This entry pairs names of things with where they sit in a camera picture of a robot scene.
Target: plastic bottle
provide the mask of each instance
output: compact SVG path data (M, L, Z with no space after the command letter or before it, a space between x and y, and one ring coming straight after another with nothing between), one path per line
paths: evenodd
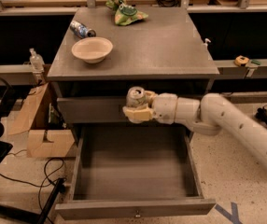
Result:
M30 49L30 52L31 52L30 63L32 65L32 67L36 71L43 71L44 70L44 68L43 68L44 61L43 61L42 56L37 54L34 49Z

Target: drawer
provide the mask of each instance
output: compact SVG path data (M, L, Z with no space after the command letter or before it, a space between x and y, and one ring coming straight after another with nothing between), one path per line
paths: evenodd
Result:
M64 219L206 215L182 126L95 124L82 129Z
M59 110L66 123L125 122L124 96L58 98Z

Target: open drawer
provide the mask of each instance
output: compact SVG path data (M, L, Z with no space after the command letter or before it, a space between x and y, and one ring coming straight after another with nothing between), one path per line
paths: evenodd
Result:
M182 126L95 124L83 128L64 219L206 215Z

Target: cabinet top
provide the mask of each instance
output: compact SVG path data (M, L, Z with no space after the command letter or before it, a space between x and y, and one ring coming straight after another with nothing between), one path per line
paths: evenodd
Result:
M148 14L143 21L118 26L107 7L80 8L75 17L97 36L113 43L100 63L74 57L79 38L68 28L48 73L50 81L211 77L214 61L189 14L182 7L138 7Z

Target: drawer handle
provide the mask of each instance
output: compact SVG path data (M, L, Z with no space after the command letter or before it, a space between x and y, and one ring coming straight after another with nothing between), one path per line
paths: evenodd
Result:
M140 218L141 217L141 215L140 215L140 211L139 210L136 210L136 212L135 212L135 216L134 216L135 218Z

